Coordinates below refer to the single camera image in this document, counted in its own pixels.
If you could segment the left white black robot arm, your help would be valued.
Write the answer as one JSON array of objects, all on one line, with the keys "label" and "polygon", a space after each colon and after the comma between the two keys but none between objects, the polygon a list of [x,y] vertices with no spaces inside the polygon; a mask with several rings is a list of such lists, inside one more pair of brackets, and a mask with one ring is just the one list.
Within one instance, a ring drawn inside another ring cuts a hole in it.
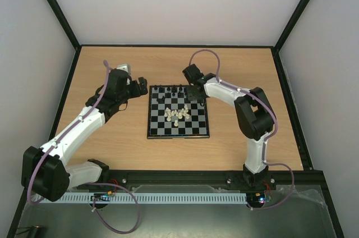
[{"label": "left white black robot arm", "polygon": [[104,84],[67,127],[41,147],[25,150],[21,183],[27,189],[28,203],[36,203],[33,194],[55,202],[68,189],[97,182],[106,164],[93,159],[73,166],[68,166],[68,162],[92,133],[119,112],[121,105],[147,93],[147,80],[144,77],[132,79],[128,64],[107,69]]}]

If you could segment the black pawn g file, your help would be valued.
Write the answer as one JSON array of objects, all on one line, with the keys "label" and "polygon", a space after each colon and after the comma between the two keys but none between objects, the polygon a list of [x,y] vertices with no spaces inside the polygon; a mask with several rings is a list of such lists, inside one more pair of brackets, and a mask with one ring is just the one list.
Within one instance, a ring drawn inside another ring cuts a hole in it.
[{"label": "black pawn g file", "polygon": [[165,102],[165,96],[162,96],[160,98],[157,99],[158,103],[164,103]]}]

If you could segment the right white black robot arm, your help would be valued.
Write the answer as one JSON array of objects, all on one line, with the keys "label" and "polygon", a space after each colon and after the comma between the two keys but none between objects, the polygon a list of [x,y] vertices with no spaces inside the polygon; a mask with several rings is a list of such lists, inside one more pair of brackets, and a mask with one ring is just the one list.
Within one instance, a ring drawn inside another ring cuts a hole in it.
[{"label": "right white black robot arm", "polygon": [[268,171],[266,146],[276,127],[275,115],[264,91],[259,87],[247,90],[234,86],[212,73],[204,75],[194,64],[182,73],[189,83],[189,99],[203,102],[206,98],[216,98],[235,108],[239,128],[247,137],[243,182],[249,188],[259,187]]}]

